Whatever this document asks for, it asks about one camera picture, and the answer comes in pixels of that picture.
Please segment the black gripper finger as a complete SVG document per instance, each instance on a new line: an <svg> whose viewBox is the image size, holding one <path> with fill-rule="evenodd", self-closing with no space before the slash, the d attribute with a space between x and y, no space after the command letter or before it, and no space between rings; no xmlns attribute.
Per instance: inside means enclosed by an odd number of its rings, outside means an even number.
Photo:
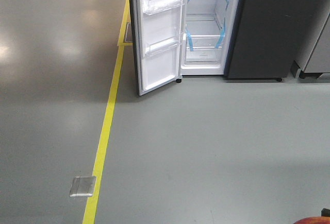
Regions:
<svg viewBox="0 0 330 224"><path fill-rule="evenodd" d="M330 209L323 208L323 209L321 210L321 216L322 216L322 217L330 217Z"/></svg>

